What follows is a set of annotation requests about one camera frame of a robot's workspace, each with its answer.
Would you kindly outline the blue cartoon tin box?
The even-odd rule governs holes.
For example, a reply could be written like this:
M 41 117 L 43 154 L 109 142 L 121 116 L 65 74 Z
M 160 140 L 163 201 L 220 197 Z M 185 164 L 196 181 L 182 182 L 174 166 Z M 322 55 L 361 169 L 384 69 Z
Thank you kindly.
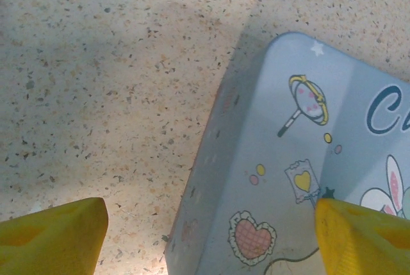
M 324 275 L 323 197 L 410 219 L 410 83 L 285 33 L 220 85 L 168 275 Z

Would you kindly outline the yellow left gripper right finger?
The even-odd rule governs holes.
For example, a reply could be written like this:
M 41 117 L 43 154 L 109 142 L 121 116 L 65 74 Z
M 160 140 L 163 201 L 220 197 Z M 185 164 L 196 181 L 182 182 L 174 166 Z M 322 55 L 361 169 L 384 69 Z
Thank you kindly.
M 327 275 L 410 275 L 410 220 L 320 199 L 315 229 Z

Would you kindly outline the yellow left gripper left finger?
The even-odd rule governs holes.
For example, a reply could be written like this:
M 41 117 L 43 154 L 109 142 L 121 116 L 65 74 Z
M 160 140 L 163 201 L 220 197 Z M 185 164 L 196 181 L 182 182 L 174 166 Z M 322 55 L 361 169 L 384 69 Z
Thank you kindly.
M 0 275 L 94 275 L 107 229 L 101 197 L 0 222 Z

